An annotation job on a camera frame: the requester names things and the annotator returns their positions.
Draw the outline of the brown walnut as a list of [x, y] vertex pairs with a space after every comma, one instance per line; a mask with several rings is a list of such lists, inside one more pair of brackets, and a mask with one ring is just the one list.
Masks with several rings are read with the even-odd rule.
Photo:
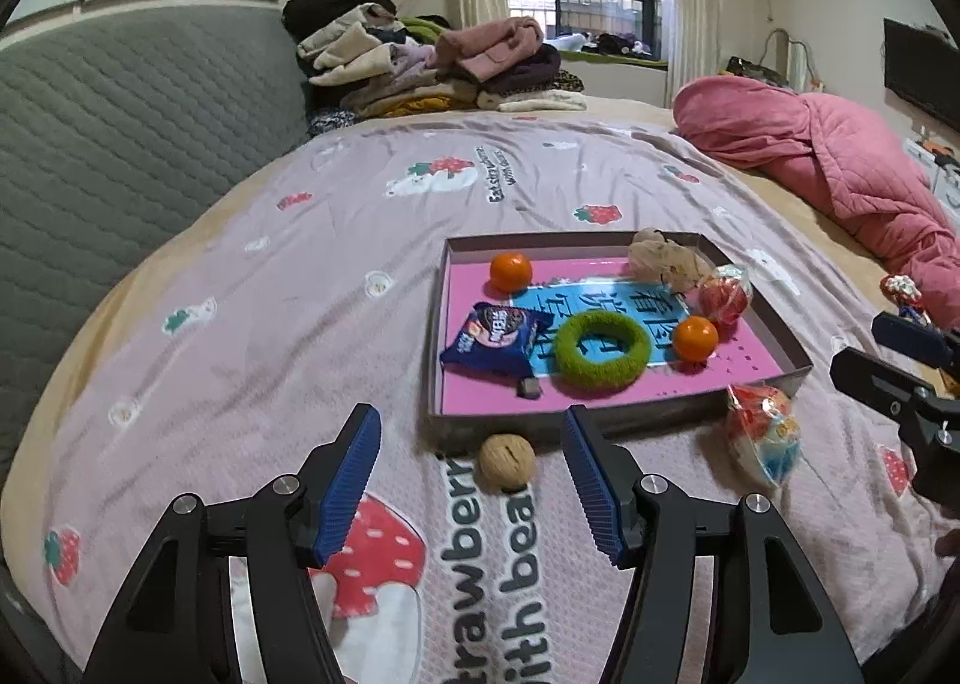
[[517, 492], [534, 479], [537, 457], [524, 437], [496, 434], [488, 437], [478, 450], [478, 468], [491, 487]]

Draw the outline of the blue surprise egg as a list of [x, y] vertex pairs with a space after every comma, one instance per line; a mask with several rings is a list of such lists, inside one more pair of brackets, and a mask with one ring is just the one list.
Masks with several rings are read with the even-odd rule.
[[731, 457], [755, 486], [781, 489], [799, 461], [793, 402], [776, 386], [729, 386], [724, 435]]

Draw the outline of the orange mandarin fruit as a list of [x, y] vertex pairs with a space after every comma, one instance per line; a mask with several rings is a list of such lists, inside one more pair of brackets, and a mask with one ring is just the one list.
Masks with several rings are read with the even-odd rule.
[[690, 315], [672, 331], [672, 347], [682, 362], [704, 364], [719, 344], [719, 331], [706, 317]]

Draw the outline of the small santa figurine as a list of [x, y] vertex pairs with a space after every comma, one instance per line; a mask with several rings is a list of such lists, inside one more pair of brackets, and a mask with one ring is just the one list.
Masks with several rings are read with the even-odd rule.
[[918, 325], [931, 324], [931, 317], [924, 304], [923, 292], [910, 276], [885, 274], [878, 287], [885, 299], [896, 308], [900, 319], [910, 320]]

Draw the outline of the blue Oreo cookie packet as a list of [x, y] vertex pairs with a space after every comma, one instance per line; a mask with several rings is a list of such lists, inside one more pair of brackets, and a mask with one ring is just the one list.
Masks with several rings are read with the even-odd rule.
[[503, 375], [516, 382], [519, 398], [538, 400], [542, 388], [535, 378], [532, 352], [553, 322], [551, 313], [540, 310], [477, 302], [439, 354], [439, 362], [475, 374]]

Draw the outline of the red wrapped surprise egg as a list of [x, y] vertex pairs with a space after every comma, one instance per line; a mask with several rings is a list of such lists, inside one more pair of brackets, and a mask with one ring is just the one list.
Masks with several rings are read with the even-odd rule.
[[698, 284], [701, 315], [715, 325], [734, 326], [747, 312], [754, 298], [754, 286], [747, 269], [739, 265], [716, 266]]

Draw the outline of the pink quilted blanket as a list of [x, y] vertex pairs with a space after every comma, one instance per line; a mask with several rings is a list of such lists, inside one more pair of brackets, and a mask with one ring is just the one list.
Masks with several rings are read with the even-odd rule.
[[872, 110], [732, 74], [674, 97], [680, 136], [716, 161], [757, 169], [918, 284], [932, 321], [958, 325], [958, 237], [929, 177]]

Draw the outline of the beige plush toy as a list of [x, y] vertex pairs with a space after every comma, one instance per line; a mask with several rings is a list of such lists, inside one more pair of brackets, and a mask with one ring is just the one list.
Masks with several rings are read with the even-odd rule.
[[713, 271], [694, 248], [667, 239], [657, 229], [636, 232], [628, 247], [628, 268], [633, 280], [662, 284], [674, 294], [692, 291]]

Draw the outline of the small orange mandarin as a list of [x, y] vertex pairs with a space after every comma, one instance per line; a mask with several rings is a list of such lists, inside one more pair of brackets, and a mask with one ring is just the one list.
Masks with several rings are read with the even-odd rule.
[[503, 294], [517, 294], [530, 286], [534, 269], [524, 253], [503, 252], [491, 260], [488, 277], [494, 289]]

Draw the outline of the grey quilted headboard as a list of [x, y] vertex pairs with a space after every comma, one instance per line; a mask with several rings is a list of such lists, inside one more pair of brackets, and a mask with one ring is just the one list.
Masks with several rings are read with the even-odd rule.
[[106, 294], [306, 138], [270, 8], [126, 11], [3, 49], [3, 460]]

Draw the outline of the pile of folded clothes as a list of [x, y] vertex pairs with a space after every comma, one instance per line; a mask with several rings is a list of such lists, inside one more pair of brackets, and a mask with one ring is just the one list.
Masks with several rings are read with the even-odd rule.
[[576, 112], [583, 81], [528, 16], [454, 29], [391, 0], [291, 0], [281, 12], [308, 84], [313, 136], [371, 118], [446, 110]]

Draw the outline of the black wall television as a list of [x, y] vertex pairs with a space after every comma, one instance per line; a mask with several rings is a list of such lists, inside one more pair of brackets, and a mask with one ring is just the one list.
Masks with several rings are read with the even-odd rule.
[[958, 49], [939, 32], [885, 19], [885, 88], [953, 131], [959, 74]]

